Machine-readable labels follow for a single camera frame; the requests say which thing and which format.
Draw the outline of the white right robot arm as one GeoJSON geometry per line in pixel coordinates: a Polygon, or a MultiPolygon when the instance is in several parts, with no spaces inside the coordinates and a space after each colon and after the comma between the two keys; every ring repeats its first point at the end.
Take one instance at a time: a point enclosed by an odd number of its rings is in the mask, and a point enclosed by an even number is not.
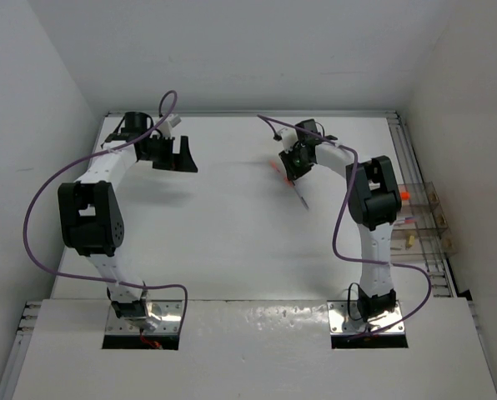
{"type": "Polygon", "coordinates": [[[283,147],[279,158],[289,181],[300,179],[315,165],[345,179],[347,189],[338,220],[349,212],[357,224],[361,257],[338,255],[338,258],[362,264],[357,300],[359,318],[367,322],[394,310],[396,291],[391,277],[390,239],[402,201],[390,158],[359,155],[336,137],[323,136],[313,119],[284,126],[274,133],[274,140],[283,147]]]}

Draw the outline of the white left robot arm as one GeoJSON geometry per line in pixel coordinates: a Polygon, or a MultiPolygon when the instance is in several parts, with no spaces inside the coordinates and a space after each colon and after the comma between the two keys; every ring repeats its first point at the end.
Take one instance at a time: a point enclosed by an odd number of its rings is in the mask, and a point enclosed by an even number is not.
{"type": "Polygon", "coordinates": [[[173,137],[180,118],[170,114],[155,126],[144,112],[127,112],[102,144],[96,157],[75,182],[58,188],[63,241],[85,257],[107,284],[108,297],[117,316],[142,330],[161,322],[159,309],[148,299],[141,280],[118,254],[125,227],[116,189],[126,172],[138,162],[150,162],[164,171],[195,173],[188,137],[173,137]]]}

